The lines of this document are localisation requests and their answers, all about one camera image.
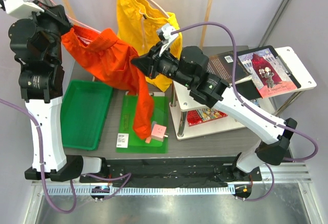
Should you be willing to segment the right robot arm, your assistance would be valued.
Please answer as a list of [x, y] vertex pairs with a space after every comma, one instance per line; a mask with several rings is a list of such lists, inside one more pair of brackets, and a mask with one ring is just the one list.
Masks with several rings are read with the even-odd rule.
[[199, 47], [183, 48], [180, 58], [161, 48], [162, 43], [157, 43], [131, 63], [148, 78], [162, 74], [181, 84], [196, 102], [227, 114], [260, 138], [255, 147], [234, 159], [231, 174], [236, 180], [244, 180], [264, 163], [274, 166], [282, 163], [294, 134], [292, 130], [297, 126], [295, 120], [274, 117], [234, 92], [224, 79], [207, 71], [209, 58]]

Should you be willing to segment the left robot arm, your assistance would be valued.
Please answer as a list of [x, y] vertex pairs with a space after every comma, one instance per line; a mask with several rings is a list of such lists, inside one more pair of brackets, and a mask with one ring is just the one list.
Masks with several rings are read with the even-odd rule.
[[20, 64], [18, 84], [31, 116], [33, 163], [25, 171], [27, 180], [63, 182], [91, 174], [97, 182], [108, 179], [103, 157], [66, 155], [62, 142], [60, 111], [64, 69], [62, 35], [72, 28], [61, 5], [24, 2], [17, 21], [8, 31], [10, 49]]

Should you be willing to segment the orange shorts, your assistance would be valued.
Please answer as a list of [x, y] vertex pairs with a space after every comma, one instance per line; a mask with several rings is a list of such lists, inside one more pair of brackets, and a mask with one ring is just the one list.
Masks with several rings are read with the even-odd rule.
[[148, 138], [154, 102], [145, 76], [132, 65], [132, 60], [138, 57], [137, 51], [110, 28], [97, 33], [73, 26], [61, 37], [61, 43], [86, 71], [101, 82], [137, 95], [133, 130], [140, 139]]

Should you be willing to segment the pink wire hanger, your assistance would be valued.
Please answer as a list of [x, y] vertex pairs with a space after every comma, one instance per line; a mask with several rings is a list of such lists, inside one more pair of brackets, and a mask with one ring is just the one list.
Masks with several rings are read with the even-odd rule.
[[[55, 3], [53, 0], [49, 0], [49, 1], [51, 2], [52, 5], [56, 6], [56, 3]], [[92, 27], [90, 27], [90, 26], [88, 26], [88, 25], [86, 25], [86, 24], [84, 24], [84, 23], [81, 23], [81, 22], [79, 22], [79, 21], [73, 19], [73, 18], [70, 17], [68, 14], [66, 14], [66, 16], [67, 16], [67, 18], [69, 18], [71, 21], [77, 23], [79, 26], [83, 26], [83, 27], [85, 27], [85, 28], [88, 28], [88, 29], [90, 29], [90, 30], [93, 30], [94, 32], [101, 33], [100, 31], [98, 31], [98, 30], [96, 30], [96, 29], [94, 29], [94, 28], [92, 28]]]

